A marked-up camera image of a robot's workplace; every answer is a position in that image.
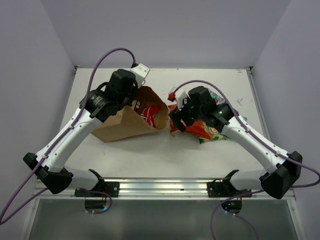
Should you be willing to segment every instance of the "chip bag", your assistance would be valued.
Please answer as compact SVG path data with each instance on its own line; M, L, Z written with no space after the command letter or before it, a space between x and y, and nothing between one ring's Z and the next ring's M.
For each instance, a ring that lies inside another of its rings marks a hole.
M220 105L225 102L225 99L223 97L215 94L210 89L209 92L217 105ZM169 111L172 112L176 108L176 106L176 104L169 105ZM173 133L175 131L178 131L178 129L175 128L173 121L170 119L170 133ZM191 133L192 135L197 136L201 144L214 140L227 139L227 136L219 133L213 127L207 126L203 121L195 121L194 124L192 126L187 127L185 131L187 133Z
M159 106L149 106L142 110L140 116L153 128L156 128L155 115L161 110Z

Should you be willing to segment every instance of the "paper bag opening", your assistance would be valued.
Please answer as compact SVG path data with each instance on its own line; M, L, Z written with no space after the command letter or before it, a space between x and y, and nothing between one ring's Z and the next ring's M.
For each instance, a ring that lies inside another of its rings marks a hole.
M168 122L168 107L148 86L141 86L136 99L143 99L145 107L158 106L160 111L154 115L155 127L150 126L130 106L125 106L115 116L110 116L92 134L104 143L153 133L164 129Z

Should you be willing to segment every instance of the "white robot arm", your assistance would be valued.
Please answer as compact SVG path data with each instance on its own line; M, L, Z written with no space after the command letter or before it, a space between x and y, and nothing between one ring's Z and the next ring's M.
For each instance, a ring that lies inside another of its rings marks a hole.
M109 82L104 82L97 89L90 91L84 111L74 125L72 123L79 115L84 100L80 102L80 107L75 111L70 121L49 144L36 154L29 152L24 156L24 162L31 169L42 158L45 158L35 174L53 194L58 194L66 188L94 191L101 191L104 188L102 177L94 170L72 169L66 167L65 164L74 150L93 130L109 116L115 115L125 105L132 102L149 71L148 67L139 64L130 70L118 69L113 72ZM48 148L68 128L70 130L46 156Z
M179 89L169 94L169 100L177 102L177 107L169 116L174 126L181 132L195 121L203 121L207 126L215 128L239 143L264 168L257 171L234 170L222 181L214 180L208 185L208 192L212 190L212 197L232 197L245 193L248 189L263 189L270 196L281 199L299 178L301 167L279 157L279 155L288 156L291 160L301 163L302 156L298 152L289 154L285 149L270 142L254 130L242 116L239 114L235 116L227 103L216 105L207 88L198 86L188 93ZM256 140L252 134L258 136L260 141ZM276 154L262 145L262 142L275 150Z

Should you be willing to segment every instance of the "white tabletop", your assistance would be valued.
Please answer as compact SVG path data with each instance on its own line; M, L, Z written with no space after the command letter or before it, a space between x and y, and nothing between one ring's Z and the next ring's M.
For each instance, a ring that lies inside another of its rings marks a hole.
M110 79L116 69L99 69L93 88ZM92 69L77 70L62 125L71 118L85 96ZM152 69L146 79L166 103L169 91L188 80L206 80L219 87L238 112L261 134L254 96L245 70L237 69ZM199 84L185 86L186 90ZM199 144L196 136L172 136L168 127L160 132L103 143L89 135L71 155L66 165L81 170L94 169L103 177L121 178L221 178L234 169L257 170L262 166L232 140Z

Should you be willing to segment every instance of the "purple cable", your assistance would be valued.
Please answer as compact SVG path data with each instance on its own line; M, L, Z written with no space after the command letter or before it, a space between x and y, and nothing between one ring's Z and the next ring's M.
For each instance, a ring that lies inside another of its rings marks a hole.
M245 130L247 130L247 126L240 120L240 118L238 117L237 111L232 107L232 105L231 105L231 103L229 102L229 100L228 100L228 98L226 97L226 95L225 95L218 87L216 87L214 84L212 84L211 82L204 81L204 80L190 80L190 81L186 81L186 82L182 83L181 85L179 85L179 86L173 91L173 93L175 94L181 87L183 87L183 86L185 86L185 85L187 85L187 84L191 84L191 83L203 83L203 84L207 84L207 85L213 87L215 90L217 90L217 91L219 92L219 94L225 99L225 102L230 106L230 109L231 109L233 115L235 116L236 120L240 123L240 125L241 125ZM277 151L275 151L272 147L268 146L268 145L267 145L262 139L260 139L257 135L255 135L255 134L254 134L253 132L251 132L251 131L248 131L248 132L249 132L249 134L251 134L251 136L252 136L254 139L256 139L262 146L264 146L266 149L270 150L272 153L277 154ZM282 154L279 154L279 156L280 156L281 158L283 158L283 159L285 159L285 160L293 163L293 164L296 164L296 165L298 165L298 166L300 166L300 167L302 167L302 168L305 168L305 169L308 169L308 170L314 172L314 173L317 174L317 176L318 176L318 180L315 181L315 182L312 182L312 183L309 183L309 184L304 184L304 185L295 185L295 186L293 186L293 188L307 188L307 187L315 186L315 185L317 185L317 184L320 183L320 172L318 172L318 171L315 170L314 168L309 167L309 166L306 166L306 165L304 165L304 164L302 164L302 163L300 163L300 162L294 161L294 160L292 160L292 159L290 159L290 158L288 158L287 156L284 156L284 155L282 155ZM261 193L261 192L264 192L264 191L263 191L263 190L255 191L255 192L252 192L252 194L257 194L257 193ZM237 195L237 196L230 197L230 198L222 201L220 204L218 204L218 205L215 207L215 209L213 210L213 212L212 212L212 214L211 214L211 218L210 218L210 230L211 230L211 235L212 235L213 239L215 239L215 240L217 239L216 236L215 236L215 234L214 234L214 230L213 230L213 219L214 219L215 213L216 213L217 209L219 208L219 206L220 206L221 204L225 203L226 201L229 201L229 200L234 199L234 198L243 197L243 196L248 195L248 194L249 194L249 193L244 193L244 195L243 195L243 194L240 194L240 195ZM239 216L239 215L237 215L237 217L243 219L243 220L246 221L249 225L251 225L251 227L253 228L253 230L254 230L254 232L255 232L256 238L259 239L259 236L258 236L258 233L257 233L255 227L254 227L248 220L246 220L244 217Z
M104 195L104 196L106 196L107 198L110 199L110 205L109 205L109 207L107 207L107 208L104 209L103 211L93 211L92 214L104 214L106 211L108 211L108 210L111 208L111 206L112 206L112 198L111 198L111 196L110 196L108 193L103 192L103 191L92 191L92 190L87 190L87 189L83 189L83 188L81 188L81 189L84 190L84 191L86 191L86 192L88 192L88 193Z
M211 217L210 217L210 231L211 231L211 236L212 236L212 238L213 238L214 240L217 240L217 237L215 236L215 233L214 233L213 223L214 223L214 216L215 216L218 208L219 208L222 204L224 204L225 202L228 202L228 201L230 201L230 200L232 200L232 199L235 199L235 198L241 198L241 197L245 197L245 196L247 196L247 195L259 194L259 193L262 193L262 192L264 192L264 190L253 191L253 192L246 192L246 193L242 193L242 194L239 194L239 195L236 195L236 196L229 197L229 198L227 198L226 200L221 201L221 202L214 208L214 210L213 210L213 212L212 212L212 214L211 214ZM254 227L254 225L253 225L251 222L249 222L249 221L248 221L247 219L245 219L243 216L240 216L240 215L237 215L237 214L236 214L235 216L238 217L238 218L240 218L240 219L242 219L243 221L247 222L247 223L252 227L252 229L253 229L253 231L254 231L254 233L255 233L256 239L257 239L257 240L260 239L256 228Z
M80 112L78 114L78 116L76 116L76 118L74 119L74 121L71 123L71 126L74 126L77 121L79 120L79 118L81 117L82 113L84 112L85 110L85 106L86 106L86 103L88 101L88 98L89 98L89 92L90 92L90 89L91 89L91 85L92 85L92 82L94 80L94 76L95 76L95 73L99 67L99 65L101 64L101 62L107 57L109 56L110 54L114 53L114 52L117 52L117 51L125 51L125 52L128 52L132 59L133 59L133 63L135 64L136 63L136 58L134 56L134 54L124 48L124 47L118 47L118 48L114 48L110 51L108 51L105 55L103 55L99 61L95 64L93 70L92 70L92 73L91 73L91 76L90 76L90 79L89 79L89 84L88 84L88 88L86 90L86 94L85 94L85 97L84 97L84 101L83 101L83 105L80 109ZM47 151L44 153L45 156L48 156L48 154L52 151L52 149L61 141L61 139L71 130L71 128L67 128L54 142L53 144L47 149ZM40 191L39 193L37 193L35 196L32 196L31 198L29 198L27 201L25 201L20 207L18 207L15 211L13 211L12 214L10 214L4 221L3 221L3 218L8 210L8 208L10 207L11 203L13 202L13 200L16 198L16 196L18 195L18 193L21 191L21 189L26 185L26 183L30 180L30 178L35 174L35 172L38 170L38 168L41 166L41 164L44 162L46 158L41 158L40 161L38 162L38 164L34 167L34 169L31 171L31 173L28 175L28 177L21 183L21 185L16 189L16 191L13 193L13 195L11 196L11 198L9 199L9 201L6 203L6 205L4 206L1 214L0 214L0 225L4 224L5 222L7 222L10 218L12 218L20 209L22 209L26 204L28 204L32 199L34 199L35 197L37 197L39 194L43 193L45 190L47 190L47 188L45 188L43 191Z

